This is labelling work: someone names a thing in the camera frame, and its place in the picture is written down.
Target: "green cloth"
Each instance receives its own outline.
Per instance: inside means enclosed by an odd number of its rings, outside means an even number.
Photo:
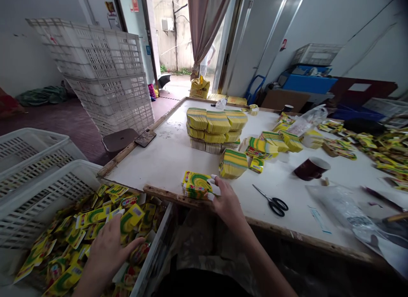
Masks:
[[[42,106],[44,104],[58,104],[68,100],[67,91],[62,86],[47,86],[43,89],[26,91],[15,97],[20,105]]]

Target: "dark red mug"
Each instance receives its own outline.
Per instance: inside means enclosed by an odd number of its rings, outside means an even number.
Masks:
[[[317,157],[310,157],[300,164],[293,172],[300,179],[310,181],[321,178],[322,174],[330,168],[332,167],[326,161]]]

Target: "person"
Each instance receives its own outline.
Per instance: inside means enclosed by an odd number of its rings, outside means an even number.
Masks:
[[[231,185],[217,176],[214,183],[220,188],[221,196],[208,193],[208,198],[212,200],[215,212],[241,244],[261,295],[297,296],[248,225]],[[122,248],[119,226],[120,215],[116,215],[99,232],[92,243],[89,259],[73,297],[100,296],[130,253],[144,242],[144,238],[140,237]],[[227,276],[199,269],[171,272],[161,281],[155,296],[168,296],[173,292],[178,292],[178,296],[208,296],[210,292],[212,296],[225,296],[226,293],[249,295]]]
[[[214,55],[215,55],[215,47],[214,45],[211,45],[211,48],[205,55],[204,60],[200,63],[200,75],[203,76],[203,78],[205,78],[205,75],[207,74],[207,67],[210,65],[211,60]]]

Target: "black scissors handle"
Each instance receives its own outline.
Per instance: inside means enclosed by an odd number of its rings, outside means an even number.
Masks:
[[[289,210],[288,205],[279,198],[274,197],[268,201],[269,201],[268,202],[269,207],[271,208],[272,212],[274,212],[278,216],[281,216],[281,217],[285,216],[284,211]]]

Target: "scissors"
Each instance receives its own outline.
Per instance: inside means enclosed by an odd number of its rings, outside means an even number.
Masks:
[[[285,212],[289,210],[288,205],[280,200],[279,198],[269,198],[268,196],[265,195],[264,192],[262,192],[260,189],[258,189],[255,185],[252,184],[254,188],[257,189],[258,192],[260,192],[267,200],[268,200],[268,205],[271,208],[272,212],[274,212],[278,216],[285,216]]]

